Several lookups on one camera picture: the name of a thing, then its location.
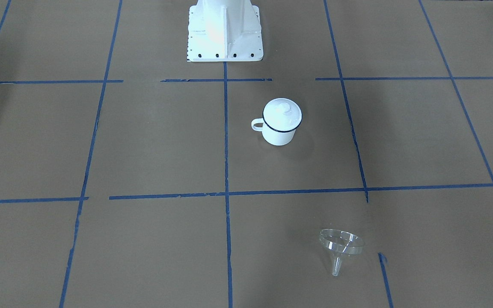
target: cup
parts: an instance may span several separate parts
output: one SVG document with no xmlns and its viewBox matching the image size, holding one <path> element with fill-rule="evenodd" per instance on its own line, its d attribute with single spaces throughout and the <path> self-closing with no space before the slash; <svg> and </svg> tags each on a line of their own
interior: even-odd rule
<svg viewBox="0 0 493 308">
<path fill-rule="evenodd" d="M 289 99 L 277 98 L 266 104 L 262 117 L 252 120 L 250 126 L 255 131 L 261 131 L 268 143 L 280 146 L 292 140 L 301 122 L 300 107 Z"/>
</svg>

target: gray floor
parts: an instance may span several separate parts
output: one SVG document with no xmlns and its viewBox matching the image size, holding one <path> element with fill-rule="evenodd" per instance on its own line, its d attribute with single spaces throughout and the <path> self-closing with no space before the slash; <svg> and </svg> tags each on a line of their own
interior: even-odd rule
<svg viewBox="0 0 493 308">
<path fill-rule="evenodd" d="M 254 0 L 229 64 L 194 4 L 0 0 L 0 307 L 493 307 L 493 1 Z"/>
</svg>

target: white mounting plate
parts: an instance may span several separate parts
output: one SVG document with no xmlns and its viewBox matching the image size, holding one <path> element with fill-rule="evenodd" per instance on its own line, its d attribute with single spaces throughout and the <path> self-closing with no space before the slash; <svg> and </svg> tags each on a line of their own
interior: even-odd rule
<svg viewBox="0 0 493 308">
<path fill-rule="evenodd" d="M 260 22 L 260 9 L 252 6 L 258 22 Z M 196 6 L 190 7 L 190 25 Z M 225 58 L 223 47 L 213 43 L 206 34 L 199 31 L 189 31 L 187 39 L 187 60 L 191 62 L 232 62 L 232 61 L 260 61 L 264 57 L 262 45 L 262 33 L 243 33 L 239 39 L 229 44 L 228 57 Z"/>
</svg>

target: mug handle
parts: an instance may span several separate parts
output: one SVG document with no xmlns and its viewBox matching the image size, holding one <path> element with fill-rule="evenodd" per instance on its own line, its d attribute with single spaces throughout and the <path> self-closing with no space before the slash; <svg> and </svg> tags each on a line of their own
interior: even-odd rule
<svg viewBox="0 0 493 308">
<path fill-rule="evenodd" d="M 262 131 L 261 127 L 255 126 L 255 124 L 262 124 L 264 122 L 264 119 L 259 118 L 259 119 L 253 119 L 252 123 L 250 123 L 250 126 L 252 126 L 252 129 L 255 131 Z"/>
</svg>

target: funnel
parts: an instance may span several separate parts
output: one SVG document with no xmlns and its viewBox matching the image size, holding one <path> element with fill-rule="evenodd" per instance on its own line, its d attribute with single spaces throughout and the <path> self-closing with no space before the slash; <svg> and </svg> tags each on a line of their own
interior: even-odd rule
<svg viewBox="0 0 493 308">
<path fill-rule="evenodd" d="M 357 255 L 362 253 L 364 241 L 362 238 L 335 229 L 323 229 L 319 234 L 319 242 L 332 253 L 332 275 L 338 275 L 344 255 Z"/>
</svg>

